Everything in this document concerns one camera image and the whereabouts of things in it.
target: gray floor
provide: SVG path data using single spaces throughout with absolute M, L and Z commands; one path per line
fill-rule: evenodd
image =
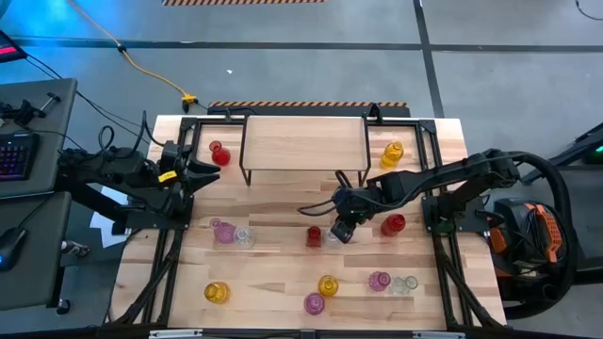
M 227 42 L 420 43 L 412 0 L 328 0 L 318 5 L 164 8 L 151 0 L 79 0 L 123 40 Z M 603 3 L 582 0 L 603 16 Z M 581 16 L 572 0 L 424 0 L 431 43 L 601 45 L 603 23 Z M 0 29 L 15 37 L 103 39 L 62 1 L 14 1 Z M 179 94 L 138 73 L 114 49 L 27 47 L 64 77 L 79 81 L 93 101 L 127 119 L 143 109 L 180 114 Z M 414 117 L 434 116 L 421 51 L 276 49 L 131 49 L 136 61 L 168 76 L 203 103 L 221 100 L 406 101 Z M 551 156 L 600 123 L 603 54 L 433 53 L 447 118 L 461 119 L 471 153 L 490 147 Z M 24 61 L 0 64 L 0 83 L 41 80 Z M 69 135 L 95 150 L 96 131 L 106 121 L 76 100 Z M 133 137 L 118 132 L 116 142 Z M 601 251 L 601 226 L 589 211 L 600 208 L 600 176 L 566 178 L 580 215 L 580 240 Z M 546 200 L 541 186 L 498 192 Z M 75 206 L 68 233 L 98 247 L 86 229 L 90 212 Z M 120 249 L 101 252 L 107 260 Z M 0 313 L 0 331 L 33 331 L 98 325 L 106 311 L 117 264 L 72 267 L 63 295 L 68 315 L 31 308 Z M 603 337 L 603 288 L 574 287 L 555 308 L 512 321 L 523 330 Z

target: paper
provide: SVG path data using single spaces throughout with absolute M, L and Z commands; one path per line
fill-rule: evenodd
M 116 191 L 115 189 L 111 189 L 109 187 L 104 187 L 101 189 L 101 193 L 114 200 L 115 202 L 126 205 L 128 204 L 128 197 Z M 103 249 L 106 249 L 109 246 L 113 246 L 115 244 L 119 244 L 124 242 L 128 238 L 128 234 L 123 235 L 113 235 L 111 234 L 111 229 L 113 228 L 113 220 L 109 218 L 105 218 L 94 212 L 92 215 L 92 220 L 90 221 L 91 228 L 97 228 L 101 230 L 101 237 L 103 239 Z

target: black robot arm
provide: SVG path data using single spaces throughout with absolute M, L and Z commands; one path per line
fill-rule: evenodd
M 155 163 L 130 148 L 110 147 L 98 153 L 68 149 L 58 161 L 55 190 L 69 191 L 79 203 L 115 221 L 113 234 L 126 229 L 188 227 L 194 193 L 220 178 L 220 168 L 198 161 L 166 141 Z M 129 197 L 122 206 L 88 184 L 100 184 Z
M 437 198 L 438 215 L 445 217 L 464 210 L 467 202 L 487 189 L 513 186 L 520 178 L 513 158 L 520 154 L 488 150 L 439 168 L 389 172 L 367 180 L 366 188 L 352 188 L 339 172 L 341 186 L 333 196 L 338 216 L 331 232 L 348 243 L 356 225 L 375 214 L 401 208 L 422 192 L 460 182 L 465 183 Z

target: yellow vase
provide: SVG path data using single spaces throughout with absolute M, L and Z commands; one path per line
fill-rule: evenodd
M 334 276 L 324 276 L 318 281 L 318 291 L 324 297 L 332 297 L 337 293 L 339 282 Z
M 230 298 L 230 288 L 225 282 L 212 282 L 205 287 L 204 294 L 207 300 L 222 304 Z
M 399 141 L 392 142 L 383 151 L 381 157 L 381 167 L 386 170 L 394 170 L 398 165 L 399 160 L 404 155 L 404 148 Z

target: yellow cable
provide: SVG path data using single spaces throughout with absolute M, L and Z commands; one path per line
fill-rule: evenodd
M 97 22 L 95 22 L 95 21 L 94 21 L 94 19 L 92 19 L 92 18 L 91 18 L 91 17 L 90 17 L 90 16 L 89 16 L 89 15 L 88 15 L 88 14 L 87 14 L 87 13 L 86 13 L 86 12 L 85 12 L 83 9 L 82 9 L 82 8 L 80 8 L 78 5 L 76 5 L 76 4 L 73 2 L 73 0 L 67 0 L 67 2 L 68 2 L 68 3 L 69 3 L 69 4 L 70 4 L 70 5 L 73 7 L 73 8 L 75 8 L 75 10 L 77 10 L 78 12 L 80 12 L 80 14 L 82 14 L 82 15 L 84 16 L 84 18 L 86 18 L 88 21 L 90 21 L 92 24 L 94 24 L 94 25 L 95 25 L 95 26 L 96 26 L 98 29 L 100 29 L 101 31 L 103 31 L 103 33 L 105 33 L 105 34 L 106 34 L 108 37 L 110 37 L 110 38 L 111 38 L 111 39 L 112 39 L 112 40 L 115 42 L 115 44 L 116 44 L 118 47 L 121 47 L 121 46 L 122 46 L 122 44 L 121 44 L 121 43 L 120 43 L 120 42 L 119 42 L 117 39 L 115 39 L 115 37 L 113 37 L 113 36 L 112 36 L 112 35 L 111 35 L 109 32 L 107 32 L 107 31 L 106 31 L 106 30 L 105 30 L 105 29 L 104 29 L 102 26 L 100 26 L 100 25 L 99 25 Z M 147 75 L 150 75 L 150 76 L 152 76 L 152 77 L 155 77 L 155 78 L 157 78 L 157 79 L 159 79 L 159 80 L 161 80 L 161 81 L 165 82 L 166 84 L 168 84 L 168 85 L 170 85 L 170 86 L 174 87 L 175 89 L 178 89 L 178 90 L 179 90 L 179 91 L 182 93 L 183 97 L 191 97 L 191 95 L 190 95 L 190 94 L 186 93 L 186 92 L 185 92 L 183 89 L 181 89 L 179 86 L 177 86 L 176 84 L 172 83 L 172 81 L 170 81 L 170 80 L 166 79 L 165 77 L 163 77 L 163 76 L 161 76 L 161 75 L 159 75 L 159 74 L 155 74 L 155 73 L 153 73 L 153 72 L 151 72 L 151 71 L 145 70 L 145 69 L 143 69 L 142 67 L 140 67 L 139 65 L 137 65 L 137 64 L 134 62 L 134 60 L 132 60 L 132 57 L 130 57 L 130 55 L 128 55 L 127 51 L 125 51 L 125 50 L 124 50 L 124 51 L 121 51 L 121 52 L 122 52 L 122 54 L 123 54 L 123 55 L 124 55 L 124 56 L 125 56 L 125 57 L 128 59 L 128 61 L 130 62 L 130 64 L 132 64 L 132 66 L 134 66 L 134 68 L 136 68 L 137 70 L 139 70 L 139 71 L 141 71 L 141 72 L 143 72 L 143 73 L 145 73 L 145 74 L 147 74 Z

